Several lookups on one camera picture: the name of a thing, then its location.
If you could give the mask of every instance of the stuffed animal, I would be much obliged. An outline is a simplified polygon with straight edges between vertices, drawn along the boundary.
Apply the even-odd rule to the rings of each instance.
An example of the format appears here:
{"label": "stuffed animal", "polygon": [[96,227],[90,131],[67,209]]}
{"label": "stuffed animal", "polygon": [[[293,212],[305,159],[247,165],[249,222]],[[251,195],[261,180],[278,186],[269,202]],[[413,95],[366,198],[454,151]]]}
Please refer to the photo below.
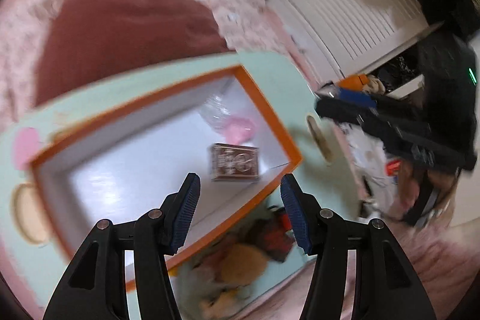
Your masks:
{"label": "stuffed animal", "polygon": [[263,274],[268,257],[249,244],[236,243],[220,264],[220,280],[231,286],[247,286]]}
{"label": "stuffed animal", "polygon": [[194,266],[195,272],[206,282],[220,280],[220,265],[225,259],[231,247],[237,243],[238,238],[234,234],[226,234],[212,247],[212,251],[205,255],[200,263]]}
{"label": "stuffed animal", "polygon": [[214,299],[200,301],[200,310],[205,320],[231,317],[241,309],[236,290],[227,290]]}

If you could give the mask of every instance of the green light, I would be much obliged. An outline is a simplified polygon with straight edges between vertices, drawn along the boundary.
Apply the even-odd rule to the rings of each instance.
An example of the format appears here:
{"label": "green light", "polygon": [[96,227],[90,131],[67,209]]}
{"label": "green light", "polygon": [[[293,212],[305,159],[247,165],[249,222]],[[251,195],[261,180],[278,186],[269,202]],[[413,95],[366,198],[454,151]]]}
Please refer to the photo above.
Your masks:
{"label": "green light", "polygon": [[475,75],[473,74],[473,71],[472,71],[471,68],[469,68],[469,73],[470,73],[470,77],[472,78],[473,84],[477,84],[477,78],[476,78]]}

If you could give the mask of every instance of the red object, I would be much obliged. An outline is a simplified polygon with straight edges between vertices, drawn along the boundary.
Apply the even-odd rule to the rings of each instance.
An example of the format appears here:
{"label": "red object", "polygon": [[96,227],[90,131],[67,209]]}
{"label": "red object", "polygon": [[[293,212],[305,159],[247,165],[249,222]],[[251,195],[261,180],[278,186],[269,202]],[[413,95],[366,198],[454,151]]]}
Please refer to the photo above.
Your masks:
{"label": "red object", "polygon": [[273,260],[285,262],[295,239],[285,233],[279,216],[276,211],[274,218],[256,220],[246,235],[246,242],[260,248]]}
{"label": "red object", "polygon": [[401,163],[402,163],[402,161],[400,159],[395,159],[395,160],[391,160],[390,162],[388,162],[385,166],[386,171],[387,171],[387,175],[388,176],[397,175],[398,170],[400,170],[400,164]]}
{"label": "red object", "polygon": [[277,218],[280,224],[282,225],[283,229],[285,230],[285,232],[288,232],[292,229],[292,224],[290,222],[289,215],[286,213],[285,210],[280,212]]}

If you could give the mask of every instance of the beige circle decoration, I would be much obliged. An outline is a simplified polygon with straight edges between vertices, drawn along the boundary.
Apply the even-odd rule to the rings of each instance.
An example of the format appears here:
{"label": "beige circle decoration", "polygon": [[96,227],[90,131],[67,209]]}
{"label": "beige circle decoration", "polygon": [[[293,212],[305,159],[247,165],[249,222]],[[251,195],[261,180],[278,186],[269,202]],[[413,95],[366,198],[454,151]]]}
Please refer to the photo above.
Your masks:
{"label": "beige circle decoration", "polygon": [[41,245],[52,236],[52,228],[33,183],[21,183],[11,198],[11,214],[23,238]]}

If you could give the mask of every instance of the orange item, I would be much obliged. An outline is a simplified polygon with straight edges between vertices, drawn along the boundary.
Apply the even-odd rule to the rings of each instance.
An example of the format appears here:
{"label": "orange item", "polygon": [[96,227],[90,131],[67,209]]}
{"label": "orange item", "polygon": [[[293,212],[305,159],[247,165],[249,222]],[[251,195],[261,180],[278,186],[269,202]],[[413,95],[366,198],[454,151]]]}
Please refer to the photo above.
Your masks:
{"label": "orange item", "polygon": [[336,83],[337,86],[353,91],[362,91],[363,86],[368,84],[368,76],[365,74],[348,76]]}

